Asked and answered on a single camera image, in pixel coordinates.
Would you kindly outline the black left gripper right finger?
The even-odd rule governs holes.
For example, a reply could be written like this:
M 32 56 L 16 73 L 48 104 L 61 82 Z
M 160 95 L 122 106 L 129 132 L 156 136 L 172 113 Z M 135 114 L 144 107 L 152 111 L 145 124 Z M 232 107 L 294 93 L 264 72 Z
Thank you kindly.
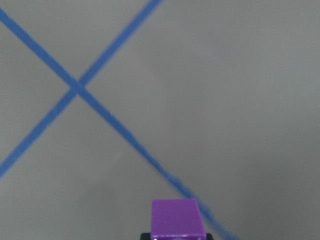
M 205 238 L 206 240 L 214 240 L 214 237 L 213 237 L 213 235 L 211 234 L 211 233 L 206 233 L 206 238 Z

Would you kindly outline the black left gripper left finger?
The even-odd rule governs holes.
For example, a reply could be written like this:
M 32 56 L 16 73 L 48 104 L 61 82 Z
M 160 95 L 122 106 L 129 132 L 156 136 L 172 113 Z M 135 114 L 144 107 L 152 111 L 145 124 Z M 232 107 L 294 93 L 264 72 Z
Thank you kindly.
M 140 240 L 151 240 L 151 233 L 150 232 L 143 232 L 140 234 Z

